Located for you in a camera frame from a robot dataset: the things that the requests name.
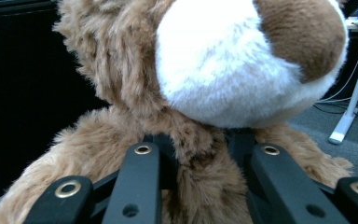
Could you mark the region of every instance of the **gray carpet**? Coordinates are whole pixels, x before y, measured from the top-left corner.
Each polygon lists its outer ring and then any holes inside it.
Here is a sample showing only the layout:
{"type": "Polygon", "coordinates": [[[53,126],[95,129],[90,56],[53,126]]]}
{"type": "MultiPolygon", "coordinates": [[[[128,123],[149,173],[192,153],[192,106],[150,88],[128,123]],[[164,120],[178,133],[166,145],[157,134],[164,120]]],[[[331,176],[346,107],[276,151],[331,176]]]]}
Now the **gray carpet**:
{"type": "Polygon", "coordinates": [[[342,113],[345,109],[337,107],[337,105],[317,104],[317,106],[323,111],[313,106],[290,119],[289,123],[294,129],[308,134],[325,153],[351,161],[353,163],[353,175],[358,176],[358,117],[353,121],[342,144],[332,145],[328,142],[328,137],[335,129],[341,114],[331,114],[324,111],[342,113]]]}

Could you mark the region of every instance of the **black clamp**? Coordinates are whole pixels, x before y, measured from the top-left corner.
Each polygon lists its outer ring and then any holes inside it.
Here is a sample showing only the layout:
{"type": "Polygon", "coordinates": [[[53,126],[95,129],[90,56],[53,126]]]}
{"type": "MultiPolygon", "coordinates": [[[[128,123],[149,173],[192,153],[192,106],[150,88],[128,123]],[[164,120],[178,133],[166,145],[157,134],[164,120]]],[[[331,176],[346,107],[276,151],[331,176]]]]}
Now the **black clamp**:
{"type": "MultiPolygon", "coordinates": [[[[248,130],[227,131],[227,142],[247,179],[244,203],[254,223],[358,223],[358,177],[330,189],[310,180],[283,148],[255,145],[248,130]]],[[[128,149],[119,171],[95,184],[84,176],[51,184],[24,223],[160,223],[160,191],[176,188],[173,155],[169,136],[147,136],[128,149]]]]}

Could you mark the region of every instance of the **brown teddy bear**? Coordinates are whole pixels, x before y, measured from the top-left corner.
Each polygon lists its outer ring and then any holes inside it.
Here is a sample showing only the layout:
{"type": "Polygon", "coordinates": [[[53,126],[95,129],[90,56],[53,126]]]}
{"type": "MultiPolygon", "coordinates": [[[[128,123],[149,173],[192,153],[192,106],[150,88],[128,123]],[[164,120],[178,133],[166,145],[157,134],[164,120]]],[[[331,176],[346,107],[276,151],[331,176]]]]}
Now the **brown teddy bear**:
{"type": "Polygon", "coordinates": [[[225,130],[252,128],[334,187],[351,164],[322,153],[284,121],[335,82],[348,45],[335,0],[62,0],[55,30],[79,73],[111,105],[61,131],[0,202],[22,223],[53,181],[97,181],[145,134],[167,134],[179,163],[163,193],[163,223],[251,223],[246,181],[225,130]]]}

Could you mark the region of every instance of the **desk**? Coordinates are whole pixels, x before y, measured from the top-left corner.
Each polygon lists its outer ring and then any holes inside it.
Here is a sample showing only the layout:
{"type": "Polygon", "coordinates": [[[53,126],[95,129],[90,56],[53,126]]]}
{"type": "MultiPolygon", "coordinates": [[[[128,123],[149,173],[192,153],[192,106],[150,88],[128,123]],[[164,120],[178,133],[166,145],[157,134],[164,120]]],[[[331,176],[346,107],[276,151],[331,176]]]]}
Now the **desk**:
{"type": "MultiPolygon", "coordinates": [[[[347,28],[351,32],[358,32],[358,26],[352,23],[353,20],[347,20],[347,28]]],[[[355,118],[355,113],[357,113],[358,109],[356,108],[358,102],[358,78],[356,81],[356,86],[353,90],[353,94],[351,96],[350,104],[348,105],[347,110],[342,115],[342,118],[339,120],[336,128],[333,133],[329,137],[329,142],[332,144],[339,145],[345,138],[345,135],[348,129],[351,127],[353,119],[355,118]]]]}

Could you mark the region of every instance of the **teddy bear head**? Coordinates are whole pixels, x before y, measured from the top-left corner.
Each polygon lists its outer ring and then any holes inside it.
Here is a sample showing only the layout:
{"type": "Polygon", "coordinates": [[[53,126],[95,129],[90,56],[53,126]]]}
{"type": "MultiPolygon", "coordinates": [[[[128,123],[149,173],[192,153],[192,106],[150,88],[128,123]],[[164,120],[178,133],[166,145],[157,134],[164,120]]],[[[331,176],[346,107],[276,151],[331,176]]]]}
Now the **teddy bear head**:
{"type": "Polygon", "coordinates": [[[55,29],[97,95],[138,118],[173,109],[260,128],[311,106],[348,45],[335,0],[73,0],[55,29]]]}

